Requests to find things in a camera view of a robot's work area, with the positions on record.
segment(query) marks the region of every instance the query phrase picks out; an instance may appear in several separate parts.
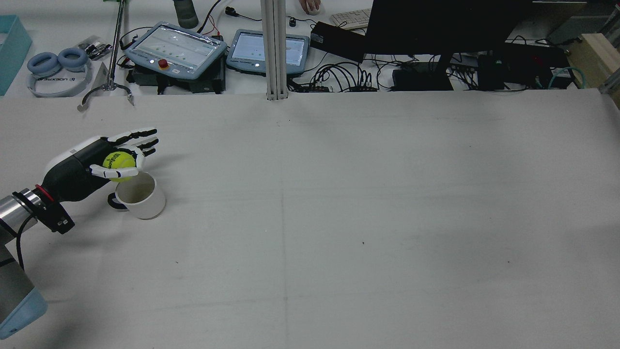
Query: mug handle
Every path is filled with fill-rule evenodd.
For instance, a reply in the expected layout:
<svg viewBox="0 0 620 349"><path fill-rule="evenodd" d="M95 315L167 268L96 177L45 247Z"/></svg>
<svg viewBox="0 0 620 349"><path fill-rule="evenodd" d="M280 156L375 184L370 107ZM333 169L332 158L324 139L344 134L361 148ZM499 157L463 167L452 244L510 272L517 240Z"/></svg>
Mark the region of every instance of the mug handle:
<svg viewBox="0 0 620 349"><path fill-rule="evenodd" d="M110 193L110 195L108 195L108 205L110 205L113 209L126 210L127 206L121 204L120 202L116 202L116 199L116 193Z"/></svg>

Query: green cable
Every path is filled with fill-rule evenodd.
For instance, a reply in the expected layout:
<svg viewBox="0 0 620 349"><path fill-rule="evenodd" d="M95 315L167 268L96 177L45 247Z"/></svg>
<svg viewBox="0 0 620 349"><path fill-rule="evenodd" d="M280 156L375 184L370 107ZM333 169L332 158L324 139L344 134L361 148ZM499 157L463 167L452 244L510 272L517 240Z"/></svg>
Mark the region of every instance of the green cable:
<svg viewBox="0 0 620 349"><path fill-rule="evenodd" d="M549 82L549 86L547 86L547 89L551 89L551 85L553 85L553 81L556 79L556 77L560 74L562 74L563 71L567 71L567 70L575 70L577 71L579 74L581 74L582 76L582 87L580 88L585 88L585 74L583 74L582 70L579 68L576 68L574 66L567 66L566 68L562 68L559 71L556 71L555 74L553 74L553 77L551 78L551 81Z"/></svg>

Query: person's hand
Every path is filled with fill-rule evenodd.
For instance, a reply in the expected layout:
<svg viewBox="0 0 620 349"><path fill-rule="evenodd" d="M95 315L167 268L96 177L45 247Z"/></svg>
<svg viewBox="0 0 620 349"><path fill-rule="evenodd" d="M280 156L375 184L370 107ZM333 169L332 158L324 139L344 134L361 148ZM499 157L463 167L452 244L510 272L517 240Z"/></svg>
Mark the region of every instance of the person's hand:
<svg viewBox="0 0 620 349"><path fill-rule="evenodd" d="M316 14L321 7L321 0L299 0L301 8L307 14Z"/></svg>

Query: headphones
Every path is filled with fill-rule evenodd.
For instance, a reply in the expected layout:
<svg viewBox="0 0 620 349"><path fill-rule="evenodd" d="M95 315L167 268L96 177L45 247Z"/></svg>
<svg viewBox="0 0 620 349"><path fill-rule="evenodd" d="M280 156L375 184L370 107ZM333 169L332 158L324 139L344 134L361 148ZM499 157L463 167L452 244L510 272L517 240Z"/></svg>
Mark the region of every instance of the headphones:
<svg viewBox="0 0 620 349"><path fill-rule="evenodd" d="M36 97L73 97L86 88L91 82L92 71L86 52L77 47L65 48L58 56L52 52L43 52L35 55L28 61L28 70L32 73L27 80L28 89ZM35 89L35 84L42 78L57 74L62 69L74 73L85 73L84 79L72 88L54 93L41 93Z"/></svg>

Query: plug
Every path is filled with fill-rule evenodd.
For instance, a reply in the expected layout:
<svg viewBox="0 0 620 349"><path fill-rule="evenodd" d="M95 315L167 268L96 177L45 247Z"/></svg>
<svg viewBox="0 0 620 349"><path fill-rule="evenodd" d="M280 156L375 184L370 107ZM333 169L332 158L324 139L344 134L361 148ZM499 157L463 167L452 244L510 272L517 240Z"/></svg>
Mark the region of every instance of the plug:
<svg viewBox="0 0 620 349"><path fill-rule="evenodd" d="M237 11L235 11L234 7L226 6L224 13L229 16L239 17L239 14L237 13Z"/></svg>

